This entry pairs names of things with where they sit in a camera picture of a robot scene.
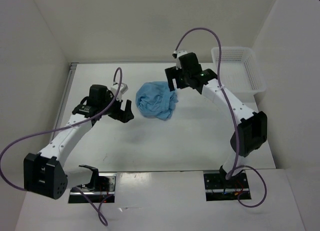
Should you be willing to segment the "light blue shorts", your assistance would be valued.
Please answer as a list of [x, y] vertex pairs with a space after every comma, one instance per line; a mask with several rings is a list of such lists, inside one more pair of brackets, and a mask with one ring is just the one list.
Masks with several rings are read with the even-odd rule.
[[167, 81], [153, 81], [144, 83], [135, 95], [135, 105], [145, 118], [169, 120], [176, 104], [178, 95], [169, 89]]

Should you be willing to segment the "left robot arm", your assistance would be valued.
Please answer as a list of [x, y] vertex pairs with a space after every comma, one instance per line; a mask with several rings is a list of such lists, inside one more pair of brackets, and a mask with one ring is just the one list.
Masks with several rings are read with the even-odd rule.
[[115, 82], [110, 88], [93, 84], [88, 96], [73, 109], [64, 129], [38, 153], [29, 153], [24, 158], [24, 189], [54, 200], [59, 199], [66, 189], [96, 190], [102, 181], [96, 167], [81, 164], [79, 171], [69, 173], [63, 167], [78, 142], [102, 116], [122, 123], [134, 118], [131, 100], [127, 100], [125, 108], [121, 109], [122, 96], [127, 90], [124, 83]]

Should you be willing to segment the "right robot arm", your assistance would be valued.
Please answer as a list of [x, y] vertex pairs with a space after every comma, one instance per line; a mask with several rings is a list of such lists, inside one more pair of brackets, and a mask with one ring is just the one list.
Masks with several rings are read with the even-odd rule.
[[172, 56], [175, 66], [165, 69], [169, 89], [192, 88], [231, 117], [234, 127], [231, 154], [219, 170], [220, 184], [230, 188], [237, 182], [237, 174], [244, 169], [249, 154], [266, 142], [267, 115], [241, 102], [212, 69], [202, 68], [195, 53], [181, 50], [174, 51]]

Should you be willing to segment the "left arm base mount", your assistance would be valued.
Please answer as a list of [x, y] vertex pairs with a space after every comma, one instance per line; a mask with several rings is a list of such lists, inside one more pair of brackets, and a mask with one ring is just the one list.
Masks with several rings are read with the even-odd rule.
[[93, 203], [114, 203], [116, 191], [117, 174], [114, 172], [100, 172], [98, 181], [94, 186], [91, 184], [80, 184], [72, 188], [69, 193], [69, 204], [88, 203], [86, 198], [77, 191], [80, 190]]

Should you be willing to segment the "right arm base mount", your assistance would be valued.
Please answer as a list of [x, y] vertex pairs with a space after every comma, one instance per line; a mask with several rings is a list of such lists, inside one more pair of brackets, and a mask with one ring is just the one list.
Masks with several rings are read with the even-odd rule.
[[205, 198], [207, 202], [251, 200], [250, 188], [245, 172], [241, 171], [231, 180], [224, 181], [218, 170], [203, 172]]

